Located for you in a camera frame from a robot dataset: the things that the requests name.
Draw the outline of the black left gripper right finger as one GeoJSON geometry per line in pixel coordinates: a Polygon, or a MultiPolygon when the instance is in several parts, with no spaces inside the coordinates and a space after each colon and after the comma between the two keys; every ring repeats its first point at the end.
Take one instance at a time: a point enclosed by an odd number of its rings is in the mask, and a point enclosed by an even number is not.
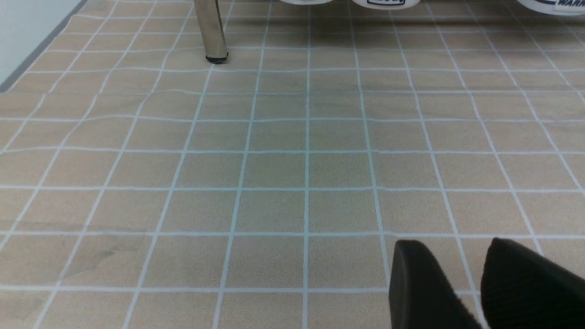
{"type": "Polygon", "coordinates": [[[491,329],[585,326],[584,279],[511,239],[492,239],[480,294],[491,329]]]}

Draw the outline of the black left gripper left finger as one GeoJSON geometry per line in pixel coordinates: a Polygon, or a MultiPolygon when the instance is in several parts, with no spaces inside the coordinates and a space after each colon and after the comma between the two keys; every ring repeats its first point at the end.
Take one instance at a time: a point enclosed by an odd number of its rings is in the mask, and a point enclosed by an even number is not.
{"type": "Polygon", "coordinates": [[[481,328],[420,241],[395,242],[388,300],[393,329],[481,328]]]}

